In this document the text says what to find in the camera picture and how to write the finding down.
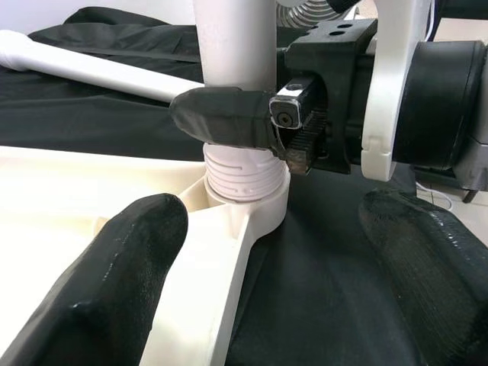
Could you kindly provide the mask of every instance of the white bracket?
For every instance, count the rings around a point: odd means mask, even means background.
[[[425,38],[430,0],[375,0],[378,32],[373,76],[364,116],[361,169],[389,181],[398,114],[413,53]]]

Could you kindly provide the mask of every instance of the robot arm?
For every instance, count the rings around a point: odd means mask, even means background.
[[[382,115],[374,110],[394,111],[391,99],[398,93],[389,89],[397,74],[388,74],[381,55],[375,63],[377,30],[374,20],[320,23],[279,55],[276,95],[195,89],[173,101],[172,116],[181,130],[206,143],[270,149],[292,173],[314,168],[347,174],[351,164],[362,164],[366,176],[382,179],[365,171],[365,134],[371,133],[371,116]],[[453,169],[465,188],[488,189],[485,57],[480,41],[415,42],[398,116],[382,121],[385,130],[396,124],[390,131],[394,162]],[[385,79],[384,96],[372,98],[374,83]]]

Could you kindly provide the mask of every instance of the white plastic pipe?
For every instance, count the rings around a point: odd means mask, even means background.
[[[275,90],[275,6],[275,0],[194,0],[205,85]],[[282,184],[285,165],[269,151],[206,145],[204,155],[208,183],[224,198],[256,201]]]
[[[34,70],[104,88],[171,102],[204,85],[34,42],[24,34],[0,30],[0,65],[17,71]]]

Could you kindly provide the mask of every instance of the white horizontal tube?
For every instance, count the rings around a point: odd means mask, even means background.
[[[141,97],[171,102],[198,82],[34,42],[11,30],[0,30],[0,65],[17,71],[34,70]]]

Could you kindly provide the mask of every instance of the white threaded connector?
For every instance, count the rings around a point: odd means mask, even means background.
[[[220,196],[238,202],[257,201],[284,181],[286,164],[267,150],[205,144],[207,183]]]

